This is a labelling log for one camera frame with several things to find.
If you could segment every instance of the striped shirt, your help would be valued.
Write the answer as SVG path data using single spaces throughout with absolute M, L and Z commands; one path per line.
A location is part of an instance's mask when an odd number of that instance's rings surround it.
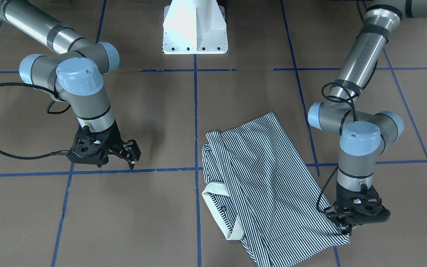
M 207 139 L 203 175 L 206 190 L 217 191 L 202 195 L 226 237 L 238 237 L 259 267 L 292 266 L 349 242 L 316 211 L 319 186 L 273 112 Z

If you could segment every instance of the silver arm segment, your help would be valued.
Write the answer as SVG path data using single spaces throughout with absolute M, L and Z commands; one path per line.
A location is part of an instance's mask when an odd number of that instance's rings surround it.
M 19 66 L 25 83 L 54 93 L 54 101 L 70 103 L 81 126 L 66 156 L 71 162 L 108 163 L 108 155 L 128 162 L 133 169 L 141 151 L 135 140 L 123 142 L 110 106 L 103 78 L 118 67 L 120 56 L 113 45 L 95 44 L 74 29 L 34 7 L 27 0 L 0 0 L 0 20 L 8 22 L 57 55 L 29 55 Z
M 352 106 L 390 33 L 406 17 L 427 17 L 427 0 L 374 0 L 337 79 L 325 93 L 326 100 L 314 103 L 308 113 L 311 126 L 341 136 L 336 200 L 327 213 L 344 233 L 358 224 L 386 221 L 390 215 L 372 186 L 373 173 L 378 155 L 401 135 L 403 121 L 393 112 L 357 111 L 354 119 Z

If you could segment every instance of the light blue joint cap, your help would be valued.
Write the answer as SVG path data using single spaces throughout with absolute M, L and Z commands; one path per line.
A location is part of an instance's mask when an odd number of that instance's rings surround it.
M 22 81 L 24 81 L 25 83 L 30 83 L 32 85 L 34 84 L 32 82 L 32 77 L 31 77 L 32 65 L 34 64 L 36 59 L 38 59 L 41 56 L 44 56 L 44 55 L 32 54 L 32 55 L 26 56 L 21 61 L 21 64 L 19 64 L 19 76 L 21 77 Z
M 340 148 L 352 156 L 366 156 L 380 146 L 380 128 L 369 122 L 353 122 L 342 130 Z
M 319 109 L 321 108 L 322 102 L 315 102 L 311 108 L 309 108 L 309 112 L 307 113 L 307 121 L 310 126 L 313 126 L 321 131 L 322 127 L 319 123 Z
M 405 123 L 403 122 L 403 120 L 401 119 L 401 117 L 392 112 L 392 111 L 382 111 L 379 114 L 385 114 L 386 116 L 390 117 L 393 122 L 396 125 L 396 128 L 398 129 L 398 136 L 396 137 L 395 141 L 396 142 L 398 140 L 398 137 L 401 135 L 401 133 L 405 130 Z
M 91 96 L 103 88 L 103 78 L 91 59 L 73 57 L 57 66 L 57 80 L 69 93 Z
M 108 65 L 108 71 L 106 73 L 109 73 L 115 68 L 118 68 L 118 66 L 120 65 L 120 54 L 118 54 L 118 51 L 113 46 L 113 44 L 110 44 L 108 42 L 100 42 L 100 44 L 102 44 L 105 47 L 106 54 L 108 55 L 109 65 Z

